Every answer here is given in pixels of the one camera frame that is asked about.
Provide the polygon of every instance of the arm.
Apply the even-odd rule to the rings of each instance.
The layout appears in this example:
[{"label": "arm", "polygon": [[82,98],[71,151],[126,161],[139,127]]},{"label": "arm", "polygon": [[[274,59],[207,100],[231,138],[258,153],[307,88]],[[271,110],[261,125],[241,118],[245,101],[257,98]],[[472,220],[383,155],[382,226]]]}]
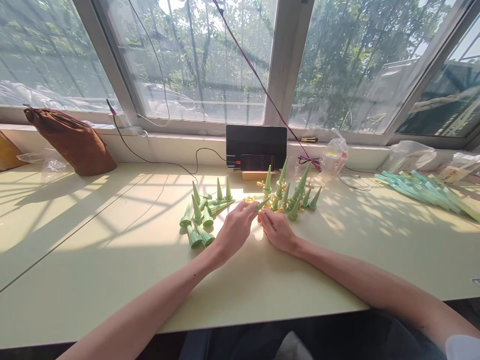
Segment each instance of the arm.
[{"label": "arm", "polygon": [[59,359],[135,359],[195,286],[242,247],[258,214],[257,205],[240,203],[201,254],[114,313]]},{"label": "arm", "polygon": [[283,214],[266,209],[259,216],[270,242],[312,264],[370,306],[420,329],[440,349],[451,335],[480,339],[477,330],[436,297],[365,261],[315,246],[296,236]]}]

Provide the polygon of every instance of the white sleeve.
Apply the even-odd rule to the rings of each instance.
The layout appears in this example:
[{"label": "white sleeve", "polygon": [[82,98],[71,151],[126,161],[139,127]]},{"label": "white sleeve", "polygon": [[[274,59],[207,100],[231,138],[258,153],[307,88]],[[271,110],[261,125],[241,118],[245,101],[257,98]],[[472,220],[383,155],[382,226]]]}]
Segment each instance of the white sleeve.
[{"label": "white sleeve", "polygon": [[445,344],[448,360],[479,360],[480,339],[468,335],[452,335]]}]

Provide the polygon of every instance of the plastic spike pile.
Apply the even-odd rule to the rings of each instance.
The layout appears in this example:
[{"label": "plastic spike pile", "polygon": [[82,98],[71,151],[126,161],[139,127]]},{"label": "plastic spike pile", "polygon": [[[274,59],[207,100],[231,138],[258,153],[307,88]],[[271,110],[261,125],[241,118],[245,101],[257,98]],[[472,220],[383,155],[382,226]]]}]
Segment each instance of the plastic spike pile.
[{"label": "plastic spike pile", "polygon": [[[320,187],[318,189],[315,196],[309,203],[310,195],[312,193],[312,189],[314,189],[314,186],[312,186],[310,183],[307,184],[307,178],[309,176],[310,169],[310,163],[308,163],[308,166],[303,172],[300,181],[295,186],[292,197],[289,198],[290,183],[285,183],[287,161],[288,158],[285,159],[285,163],[283,164],[283,168],[281,169],[280,177],[276,182],[276,190],[273,196],[271,195],[272,187],[270,185],[272,176],[271,166],[268,168],[266,181],[258,181],[256,183],[258,186],[263,187],[262,192],[264,194],[263,200],[260,204],[258,204],[256,210],[260,211],[261,209],[268,208],[274,213],[284,213],[291,221],[295,221],[298,218],[298,213],[303,213],[305,209],[310,209],[314,211],[317,208],[317,202],[319,200],[320,191],[322,190],[322,188]],[[255,201],[255,197],[249,196],[247,198],[244,198],[243,201],[253,203]]]},{"label": "plastic spike pile", "polygon": [[422,203],[432,204],[441,207],[444,210],[460,214],[468,214],[476,222],[480,223],[480,213],[476,212],[470,206],[466,205],[452,190],[446,187],[433,174],[427,178],[413,170],[411,175],[400,171],[399,175],[388,171],[382,171],[382,175],[375,174],[377,179],[387,182],[388,188],[397,191],[409,198],[418,200]]},{"label": "plastic spike pile", "polygon": [[215,200],[213,200],[213,196],[210,194],[200,197],[195,183],[193,181],[191,183],[193,186],[193,194],[191,195],[193,216],[190,215],[190,205],[187,205],[185,214],[180,219],[180,227],[186,229],[190,247],[196,249],[201,245],[208,246],[215,240],[215,236],[208,233],[206,229],[213,226],[213,216],[221,212],[230,204],[233,204],[235,200],[230,192],[230,181],[228,176],[226,177],[225,196],[222,196],[220,180],[217,178],[217,193]]}]

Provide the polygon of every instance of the person's left hand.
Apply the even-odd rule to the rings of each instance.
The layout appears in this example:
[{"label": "person's left hand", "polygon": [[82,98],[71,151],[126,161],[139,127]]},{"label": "person's left hand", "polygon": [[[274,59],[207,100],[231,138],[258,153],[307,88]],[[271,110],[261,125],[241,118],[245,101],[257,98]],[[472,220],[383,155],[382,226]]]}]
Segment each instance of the person's left hand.
[{"label": "person's left hand", "polygon": [[258,201],[254,203],[242,201],[226,216],[225,223],[215,241],[208,247],[209,250],[215,251],[219,267],[245,244],[250,235],[252,221],[259,214],[256,211],[258,204]]}]

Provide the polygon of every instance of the window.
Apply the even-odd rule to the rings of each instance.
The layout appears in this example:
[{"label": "window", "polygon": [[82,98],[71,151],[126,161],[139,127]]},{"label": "window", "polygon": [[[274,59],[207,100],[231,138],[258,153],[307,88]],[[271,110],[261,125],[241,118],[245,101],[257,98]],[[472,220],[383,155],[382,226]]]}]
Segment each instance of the window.
[{"label": "window", "polygon": [[398,134],[466,138],[479,127],[479,19],[441,65]]},{"label": "window", "polygon": [[115,93],[71,0],[0,3],[0,105],[109,113]]},{"label": "window", "polygon": [[[217,2],[297,136],[480,144],[480,1]],[[283,126],[213,0],[10,3],[0,3],[0,121],[25,123],[28,103],[112,124],[108,98],[119,127],[148,132]]]},{"label": "window", "polygon": [[453,3],[317,1],[289,124],[382,134]]},{"label": "window", "polygon": [[[211,1],[99,2],[120,61],[151,118],[261,125],[265,95]],[[229,26],[267,84],[276,0],[222,2]],[[153,47],[142,27],[145,26]]]}]

